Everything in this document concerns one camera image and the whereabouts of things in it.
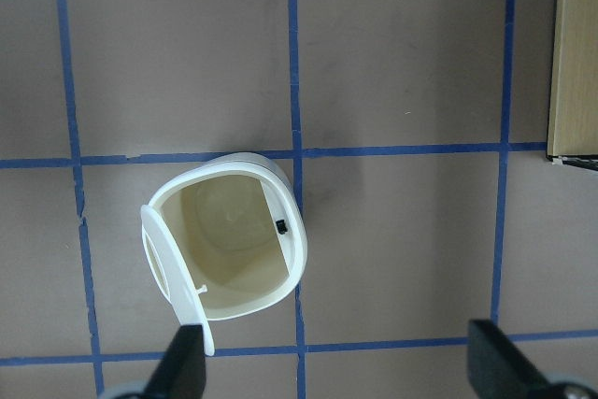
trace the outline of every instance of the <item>white lid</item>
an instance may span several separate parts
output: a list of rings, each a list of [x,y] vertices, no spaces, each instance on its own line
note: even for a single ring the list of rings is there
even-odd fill
[[[147,205],[141,207],[141,222],[150,246],[153,247],[148,250],[153,250],[153,256],[159,265],[160,276],[165,284],[163,293],[174,308],[178,321],[181,325],[201,324],[204,330],[205,353],[214,355],[214,339],[207,322],[206,312],[175,238],[153,207]],[[160,280],[153,267],[152,273],[160,285]]]

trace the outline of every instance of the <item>white container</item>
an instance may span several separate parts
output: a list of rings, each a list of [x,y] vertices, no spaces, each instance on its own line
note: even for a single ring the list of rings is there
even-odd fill
[[[209,321],[272,306],[306,267],[291,184],[258,154],[223,156],[171,179],[141,207],[141,221],[151,273],[180,324],[202,324],[206,355],[214,354]]]

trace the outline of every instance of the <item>gray tile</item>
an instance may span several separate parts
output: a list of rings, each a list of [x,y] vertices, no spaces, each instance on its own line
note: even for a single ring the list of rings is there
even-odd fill
[[[0,0],[0,158],[69,156],[56,0]]]
[[[147,380],[157,362],[104,363],[107,387]],[[296,355],[209,357],[205,399],[296,397]]]
[[[91,364],[0,367],[2,399],[81,399],[95,397]]]
[[[0,170],[0,186],[0,357],[89,354],[70,170]]]
[[[497,156],[304,161],[308,343],[465,335],[490,312]]]
[[[554,0],[516,0],[511,142],[547,138]]]
[[[307,354],[306,377],[307,397],[315,398],[476,397],[465,347]]]
[[[287,149],[286,0],[68,0],[85,154]]]
[[[508,332],[598,327],[597,179],[540,152],[509,156],[500,319]]]
[[[499,138],[505,0],[299,0],[306,147]]]
[[[571,380],[598,386],[598,338],[566,338],[563,340],[517,343],[535,366],[548,376],[568,376]]]
[[[292,162],[278,162],[289,171]],[[95,307],[103,352],[164,350],[178,328],[151,276],[141,244],[139,208],[174,176],[198,164],[86,167],[86,209]],[[291,297],[260,313],[213,321],[217,348],[294,344]]]

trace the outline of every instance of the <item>black latch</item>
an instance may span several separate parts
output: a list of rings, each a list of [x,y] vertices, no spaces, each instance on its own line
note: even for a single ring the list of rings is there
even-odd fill
[[[287,231],[289,231],[287,229],[287,223],[285,223],[284,220],[278,220],[277,221],[277,229],[278,229],[278,233],[280,235],[287,234]]]

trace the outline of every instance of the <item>wooden panel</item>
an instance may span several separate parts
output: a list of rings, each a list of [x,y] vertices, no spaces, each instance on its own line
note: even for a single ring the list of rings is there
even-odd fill
[[[558,0],[548,154],[598,154],[598,0]]]

